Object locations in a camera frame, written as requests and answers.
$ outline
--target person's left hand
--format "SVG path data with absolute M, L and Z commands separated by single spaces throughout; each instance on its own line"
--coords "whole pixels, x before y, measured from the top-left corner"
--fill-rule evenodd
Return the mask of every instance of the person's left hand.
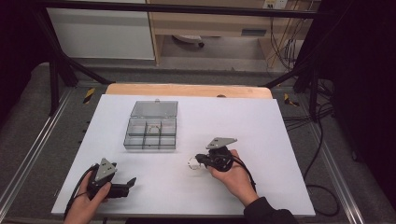
M 88 181 L 92 171 L 88 172 L 79 186 L 77 198 L 74 200 L 64 223 L 87 224 L 96 213 L 100 203 L 105 199 L 111 188 L 111 183 L 105 183 L 95 197 L 90 200 L 87 194 Z

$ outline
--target yellow and black tape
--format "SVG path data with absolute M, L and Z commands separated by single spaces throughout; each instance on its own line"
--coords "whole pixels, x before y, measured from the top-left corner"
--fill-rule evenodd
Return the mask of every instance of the yellow and black tape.
M 285 93 L 285 105 L 294 105 L 294 106 L 300 106 L 298 102 L 293 102 L 289 99 L 289 96 Z
M 85 95 L 84 101 L 82 102 L 84 105 L 90 102 L 93 93 L 95 92 L 95 88 L 90 88 Z

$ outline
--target hand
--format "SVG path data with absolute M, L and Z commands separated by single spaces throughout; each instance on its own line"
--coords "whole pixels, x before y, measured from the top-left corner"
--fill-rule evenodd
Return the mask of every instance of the hand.
M 239 159 L 238 152 L 235 149 L 230 151 Z M 227 172 L 220 172 L 211 166 L 207 166 L 207 169 L 210 174 L 221 181 L 231 194 L 237 197 L 245 207 L 259 198 L 256 191 L 251 187 L 248 173 L 238 163 L 234 162 L 231 169 Z
M 88 181 L 92 171 L 88 172 L 79 186 L 77 198 L 74 200 L 72 207 L 67 214 L 64 223 L 73 224 L 87 224 L 91 221 L 96 213 L 97 208 L 100 203 L 105 199 L 111 188 L 111 183 L 105 183 L 99 191 L 96 193 L 95 197 L 90 200 L 87 195 Z

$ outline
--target black horizontal bar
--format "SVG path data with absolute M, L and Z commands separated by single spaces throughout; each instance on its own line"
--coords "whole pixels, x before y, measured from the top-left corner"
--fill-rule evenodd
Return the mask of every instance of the black horizontal bar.
M 111 10 L 111 11 L 145 11 L 145 12 L 172 12 L 195 13 L 214 15 L 300 18 L 300 19 L 326 19 L 334 16 L 332 13 L 315 11 L 293 11 L 277 9 L 257 9 L 245 7 L 202 7 L 161 4 L 113 3 L 113 2 L 88 2 L 64 0 L 35 0 L 42 7 Z

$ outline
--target black sleeve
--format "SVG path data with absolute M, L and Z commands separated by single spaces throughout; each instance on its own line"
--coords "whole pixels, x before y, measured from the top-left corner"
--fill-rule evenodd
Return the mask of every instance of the black sleeve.
M 248 205 L 244 210 L 244 215 L 249 224 L 298 224 L 289 210 L 275 210 L 264 197 Z

